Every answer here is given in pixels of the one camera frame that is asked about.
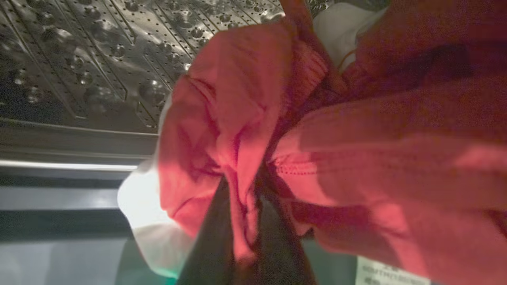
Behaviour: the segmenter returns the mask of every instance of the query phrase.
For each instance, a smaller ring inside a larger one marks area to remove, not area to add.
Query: red clothing
[[[504,283],[507,5],[393,1],[339,76],[302,3],[219,33],[178,81],[160,136],[163,209],[196,235],[224,174],[248,265],[268,154],[297,232],[313,228],[328,250],[447,285]]]

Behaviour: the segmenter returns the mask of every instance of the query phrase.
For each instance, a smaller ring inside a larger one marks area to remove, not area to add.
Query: stainless steel drum
[[[0,1],[0,157],[145,158],[210,38],[283,15],[277,0]]]

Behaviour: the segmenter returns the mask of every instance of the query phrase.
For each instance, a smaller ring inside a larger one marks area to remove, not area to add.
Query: clothing label
[[[364,257],[357,257],[355,285],[430,285],[427,278]]]

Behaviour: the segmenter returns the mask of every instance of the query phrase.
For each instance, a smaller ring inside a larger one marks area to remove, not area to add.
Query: care label
[[[355,285],[431,285],[431,280],[359,256]]]

